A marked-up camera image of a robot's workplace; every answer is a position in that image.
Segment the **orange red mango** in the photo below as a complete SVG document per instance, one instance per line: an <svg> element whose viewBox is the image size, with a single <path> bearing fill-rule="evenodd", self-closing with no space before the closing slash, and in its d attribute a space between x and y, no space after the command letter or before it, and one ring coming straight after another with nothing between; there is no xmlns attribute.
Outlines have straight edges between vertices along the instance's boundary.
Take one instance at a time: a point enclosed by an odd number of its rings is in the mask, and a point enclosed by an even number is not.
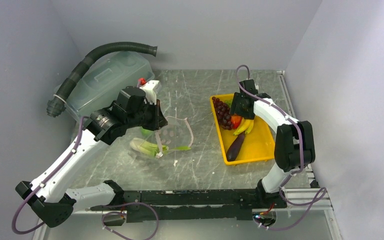
<svg viewBox="0 0 384 240"><path fill-rule="evenodd" d="M239 115L233 115L230 118L230 122L231 122L230 124L231 129L236 130L242 122L242 117Z"/></svg>

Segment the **yellow banana bunch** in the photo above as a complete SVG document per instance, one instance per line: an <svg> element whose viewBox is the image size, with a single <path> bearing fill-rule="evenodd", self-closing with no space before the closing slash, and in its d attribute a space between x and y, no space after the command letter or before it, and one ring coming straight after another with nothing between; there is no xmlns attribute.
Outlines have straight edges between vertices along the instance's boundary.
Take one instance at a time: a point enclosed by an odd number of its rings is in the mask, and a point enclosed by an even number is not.
<svg viewBox="0 0 384 240"><path fill-rule="evenodd" d="M255 121L253 119L243 118L240 125L233 132L233 135L238 136L240 134L249 134L253 130L254 122Z"/></svg>

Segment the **green white celery stalk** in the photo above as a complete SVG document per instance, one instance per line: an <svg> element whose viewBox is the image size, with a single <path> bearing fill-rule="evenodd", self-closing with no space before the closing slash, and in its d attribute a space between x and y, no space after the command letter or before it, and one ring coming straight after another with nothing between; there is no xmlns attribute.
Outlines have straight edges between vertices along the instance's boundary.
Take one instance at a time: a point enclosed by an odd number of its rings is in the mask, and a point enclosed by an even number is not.
<svg viewBox="0 0 384 240"><path fill-rule="evenodd" d="M145 139L142 138L133 138L129 142L129 146L132 150L148 156L152 158L161 158L164 155L167 155L172 152L176 151L189 151L191 147L189 146L179 146L175 148L169 148L166 145L161 145L161 148L155 143L151 143L149 141L146 141Z"/></svg>

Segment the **purple eggplant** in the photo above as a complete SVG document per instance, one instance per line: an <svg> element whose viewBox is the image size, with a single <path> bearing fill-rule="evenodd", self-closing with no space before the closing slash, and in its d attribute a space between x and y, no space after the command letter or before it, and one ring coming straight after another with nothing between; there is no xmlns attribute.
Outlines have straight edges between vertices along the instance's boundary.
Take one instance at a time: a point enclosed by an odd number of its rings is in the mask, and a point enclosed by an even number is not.
<svg viewBox="0 0 384 240"><path fill-rule="evenodd" d="M228 162L233 162L237 159L244 143L245 137L246 135L244 133L240 133L237 138L232 142L226 152L226 160Z"/></svg>

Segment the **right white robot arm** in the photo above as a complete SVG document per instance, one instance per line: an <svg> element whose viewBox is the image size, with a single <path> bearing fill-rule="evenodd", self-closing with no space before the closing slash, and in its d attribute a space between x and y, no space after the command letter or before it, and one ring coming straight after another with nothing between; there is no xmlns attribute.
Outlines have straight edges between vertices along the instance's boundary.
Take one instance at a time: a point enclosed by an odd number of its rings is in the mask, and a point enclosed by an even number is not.
<svg viewBox="0 0 384 240"><path fill-rule="evenodd" d="M230 112L253 120L261 118L275 132L274 160L269 173L257 185L256 203L267 208L275 201L275 194L294 175L316 159L313 127L300 121L277 106L266 94L259 93L253 79L240 81L239 91L233 95Z"/></svg>

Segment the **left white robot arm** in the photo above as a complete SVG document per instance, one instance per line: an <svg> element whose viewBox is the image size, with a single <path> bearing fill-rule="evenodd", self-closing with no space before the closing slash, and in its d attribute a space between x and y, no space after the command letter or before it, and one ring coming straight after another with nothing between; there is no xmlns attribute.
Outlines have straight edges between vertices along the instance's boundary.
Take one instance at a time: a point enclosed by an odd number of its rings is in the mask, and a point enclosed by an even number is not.
<svg viewBox="0 0 384 240"><path fill-rule="evenodd" d="M82 117L77 137L40 176L15 188L23 205L31 207L42 225L54 228L72 213L97 206L119 209L124 190L113 180L78 189L71 184L100 152L131 128L157 131L167 125L157 98L158 87L147 83L122 89L109 106Z"/></svg>

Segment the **clear pink zip top bag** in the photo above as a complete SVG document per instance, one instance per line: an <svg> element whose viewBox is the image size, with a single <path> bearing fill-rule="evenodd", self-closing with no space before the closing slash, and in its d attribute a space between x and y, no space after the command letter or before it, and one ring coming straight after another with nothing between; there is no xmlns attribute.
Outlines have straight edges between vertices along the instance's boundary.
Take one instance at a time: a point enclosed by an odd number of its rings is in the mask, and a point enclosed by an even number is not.
<svg viewBox="0 0 384 240"><path fill-rule="evenodd" d="M167 116L166 120L168 124L153 134L157 145L156 158L188 151L194 143L194 134L187 118Z"/></svg>

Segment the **yellow plastic tray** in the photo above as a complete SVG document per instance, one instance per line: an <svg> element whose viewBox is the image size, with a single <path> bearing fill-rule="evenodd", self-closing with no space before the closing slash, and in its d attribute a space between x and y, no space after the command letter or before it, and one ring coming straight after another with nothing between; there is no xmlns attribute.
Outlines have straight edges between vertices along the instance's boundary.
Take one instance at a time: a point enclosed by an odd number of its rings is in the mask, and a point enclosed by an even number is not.
<svg viewBox="0 0 384 240"><path fill-rule="evenodd" d="M228 148L234 142L236 136L233 135L233 130L223 129L219 125L216 116L216 109L213 106L213 97L219 98L223 102L229 102L233 99L234 95L229 93L212 95L209 97L210 107L215 122L224 164L227 166L234 166L239 164L272 160L274 158L275 140L272 136L269 125L258 116L254 118L252 131L245 136L237 158L234 161L227 160Z"/></svg>

